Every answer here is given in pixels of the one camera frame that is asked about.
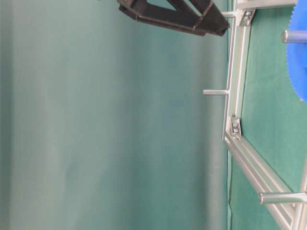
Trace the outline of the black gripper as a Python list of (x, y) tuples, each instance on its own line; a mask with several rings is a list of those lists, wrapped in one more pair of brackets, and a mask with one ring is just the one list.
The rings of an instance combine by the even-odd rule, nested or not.
[(198, 15), (185, 1), (170, 0), (174, 9), (150, 4), (146, 0), (119, 0), (119, 10), (130, 18), (155, 26), (204, 36), (223, 36), (230, 24), (211, 0), (191, 0)]

